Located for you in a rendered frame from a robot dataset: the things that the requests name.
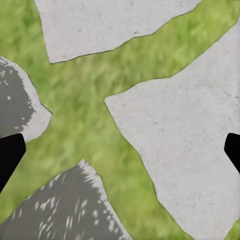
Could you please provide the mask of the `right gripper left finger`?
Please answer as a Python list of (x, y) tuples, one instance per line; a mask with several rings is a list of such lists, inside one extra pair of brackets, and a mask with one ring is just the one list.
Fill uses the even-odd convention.
[(0, 138), (0, 193), (26, 153), (21, 133)]

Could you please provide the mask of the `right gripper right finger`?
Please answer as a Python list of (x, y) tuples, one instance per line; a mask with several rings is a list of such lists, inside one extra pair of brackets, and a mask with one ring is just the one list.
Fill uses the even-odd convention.
[(230, 132), (227, 135), (224, 151), (240, 173), (240, 134)]

